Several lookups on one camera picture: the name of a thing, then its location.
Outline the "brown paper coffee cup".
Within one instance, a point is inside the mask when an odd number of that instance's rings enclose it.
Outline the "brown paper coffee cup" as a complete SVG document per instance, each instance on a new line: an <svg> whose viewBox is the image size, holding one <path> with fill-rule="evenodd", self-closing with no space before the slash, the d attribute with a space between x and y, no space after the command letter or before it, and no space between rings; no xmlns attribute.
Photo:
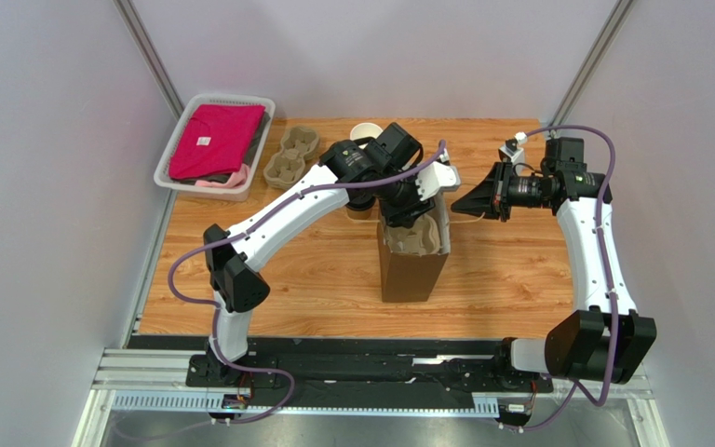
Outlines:
<svg viewBox="0 0 715 447"><path fill-rule="evenodd" d="M357 222L367 222L372 219L372 214L373 214L373 208L365 208L365 209L355 209L355 208L346 208L346 216L352 220L352 221L357 221Z"/></svg>

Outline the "cardboard cup carrier tray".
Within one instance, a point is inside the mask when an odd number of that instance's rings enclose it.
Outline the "cardboard cup carrier tray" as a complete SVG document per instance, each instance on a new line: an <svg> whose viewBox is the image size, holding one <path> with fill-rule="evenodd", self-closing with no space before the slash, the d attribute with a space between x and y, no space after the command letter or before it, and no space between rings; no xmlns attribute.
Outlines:
<svg viewBox="0 0 715 447"><path fill-rule="evenodd" d="M263 170L269 186L288 190L306 173L307 163L317 154L319 133L306 126L294 126L285 131L277 153L272 155Z"/></svg>

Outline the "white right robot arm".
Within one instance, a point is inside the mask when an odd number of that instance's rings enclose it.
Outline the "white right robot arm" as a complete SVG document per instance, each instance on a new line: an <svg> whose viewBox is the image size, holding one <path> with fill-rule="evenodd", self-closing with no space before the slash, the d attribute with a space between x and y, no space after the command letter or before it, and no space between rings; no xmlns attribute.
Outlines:
<svg viewBox="0 0 715 447"><path fill-rule="evenodd" d="M465 196L455 213L507 221L515 208L548 209L565 238L573 278L573 313L541 339L507 338L503 368L519 374L624 384L654 344L653 318L639 314L615 252L612 194L603 173L584 161L584 142L546 142L540 169L524 176L504 157Z"/></svg>

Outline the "brown paper bag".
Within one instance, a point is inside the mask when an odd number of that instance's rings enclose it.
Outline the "brown paper bag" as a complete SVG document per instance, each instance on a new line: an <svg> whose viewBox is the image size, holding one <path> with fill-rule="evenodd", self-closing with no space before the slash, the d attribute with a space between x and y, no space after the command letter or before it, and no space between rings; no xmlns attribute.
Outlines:
<svg viewBox="0 0 715 447"><path fill-rule="evenodd" d="M433 197L436 206L427 213L436 220L439 227L442 248L437 254L416 256L392 253L383 240L382 228L386 225L380 212L377 224L377 244L383 302L391 304L421 303L427 301L435 289L452 252L451 218L443 193Z"/></svg>

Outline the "single cardboard cup carrier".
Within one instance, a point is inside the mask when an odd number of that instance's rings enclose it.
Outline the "single cardboard cup carrier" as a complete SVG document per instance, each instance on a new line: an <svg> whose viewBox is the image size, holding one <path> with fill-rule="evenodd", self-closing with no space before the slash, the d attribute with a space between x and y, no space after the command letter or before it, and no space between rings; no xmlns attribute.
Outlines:
<svg viewBox="0 0 715 447"><path fill-rule="evenodd" d="M438 223L428 214L419 217L411 228L384 226L382 235L392 253L426 256L442 248Z"/></svg>

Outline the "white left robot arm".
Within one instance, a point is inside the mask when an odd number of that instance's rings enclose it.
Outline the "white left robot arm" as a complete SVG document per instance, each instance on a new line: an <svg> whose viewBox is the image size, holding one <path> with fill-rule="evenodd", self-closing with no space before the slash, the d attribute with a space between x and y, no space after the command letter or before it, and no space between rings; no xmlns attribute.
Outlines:
<svg viewBox="0 0 715 447"><path fill-rule="evenodd" d="M399 124L376 137L338 141L307 173L269 206L222 229L204 234L217 305L209 338L215 359L232 365L248 351L252 311L269 295L260 272L288 242L341 207L363 210L379 203L390 227L413 226L432 210L440 192L460 185L445 147L428 160L423 146Z"/></svg>

